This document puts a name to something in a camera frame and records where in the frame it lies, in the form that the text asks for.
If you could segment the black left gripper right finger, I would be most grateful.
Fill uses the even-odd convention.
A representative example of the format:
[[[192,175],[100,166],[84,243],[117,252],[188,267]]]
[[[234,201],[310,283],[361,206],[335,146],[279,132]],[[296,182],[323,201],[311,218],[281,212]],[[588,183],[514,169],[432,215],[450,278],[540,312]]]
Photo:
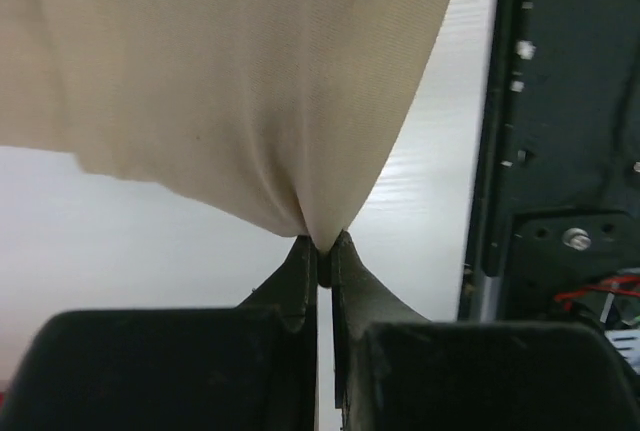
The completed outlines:
[[[341,233],[329,254],[335,405],[346,430],[635,430],[639,380],[563,322],[434,323]]]

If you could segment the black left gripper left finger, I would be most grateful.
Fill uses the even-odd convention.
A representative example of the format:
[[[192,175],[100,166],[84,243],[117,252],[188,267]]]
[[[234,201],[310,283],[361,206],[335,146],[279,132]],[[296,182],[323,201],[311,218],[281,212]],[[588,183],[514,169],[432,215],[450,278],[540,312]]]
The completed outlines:
[[[4,397],[8,430],[313,430],[318,254],[298,238],[232,308],[60,313]]]

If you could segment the beige t-shirt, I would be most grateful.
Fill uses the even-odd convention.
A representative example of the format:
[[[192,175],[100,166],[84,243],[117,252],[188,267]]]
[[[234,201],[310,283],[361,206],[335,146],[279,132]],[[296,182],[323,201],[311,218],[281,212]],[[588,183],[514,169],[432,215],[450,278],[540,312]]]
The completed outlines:
[[[1,142],[66,152],[326,251],[450,0],[1,0]]]

